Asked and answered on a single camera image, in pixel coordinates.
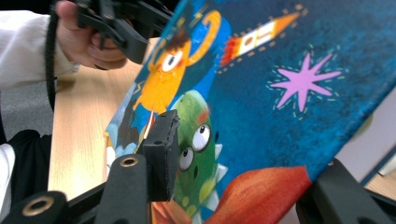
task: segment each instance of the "finger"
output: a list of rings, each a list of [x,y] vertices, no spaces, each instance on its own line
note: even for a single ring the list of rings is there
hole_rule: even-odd
[[[93,64],[96,65],[96,67],[100,67],[102,70],[106,69],[116,69],[116,68],[122,68],[126,64],[126,59],[122,59],[116,62],[104,62],[98,59],[93,58],[92,59]]]
[[[104,62],[116,62],[125,59],[125,55],[119,49],[103,49],[100,50],[95,46],[90,46],[88,52],[93,58]]]
[[[55,10],[66,29],[79,29],[77,26],[78,7],[76,4],[69,1],[58,1]]]
[[[91,42],[97,47],[100,48],[100,33],[96,33],[92,36]],[[104,44],[105,49],[116,49],[117,45],[113,42],[112,39],[106,38],[105,39],[105,44]]]

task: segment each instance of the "rocket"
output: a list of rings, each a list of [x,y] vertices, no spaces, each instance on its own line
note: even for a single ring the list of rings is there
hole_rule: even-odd
[[[226,43],[224,54],[220,61],[220,67],[226,66],[233,59],[273,40],[299,16],[300,13],[295,12],[278,17],[245,35],[231,37]]]

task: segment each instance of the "orange cartoon character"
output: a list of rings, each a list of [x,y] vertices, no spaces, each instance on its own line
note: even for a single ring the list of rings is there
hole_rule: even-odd
[[[195,14],[196,20],[202,17],[201,13]],[[192,21],[190,26],[196,24],[196,20]],[[218,11],[212,10],[205,14],[202,24],[208,27],[208,31],[194,52],[191,52],[191,40],[184,30],[172,37],[167,46],[165,46],[165,40],[162,40],[148,62],[148,79],[134,104],[134,110],[141,104],[148,111],[158,114],[166,111],[177,93],[186,67],[197,63],[205,56],[216,39],[220,23],[221,16]],[[155,62],[158,49],[163,47],[164,51]]]

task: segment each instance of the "gray surface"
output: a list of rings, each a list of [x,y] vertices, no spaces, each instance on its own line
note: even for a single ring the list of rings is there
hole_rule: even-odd
[[[53,113],[45,82],[1,91],[1,115],[6,137],[32,129],[41,135],[52,134]]]

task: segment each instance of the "illustration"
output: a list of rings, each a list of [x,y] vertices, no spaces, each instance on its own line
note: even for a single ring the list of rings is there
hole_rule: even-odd
[[[177,111],[174,197],[153,222],[277,223],[395,86],[394,9],[180,1],[106,129],[115,157],[135,153]]]

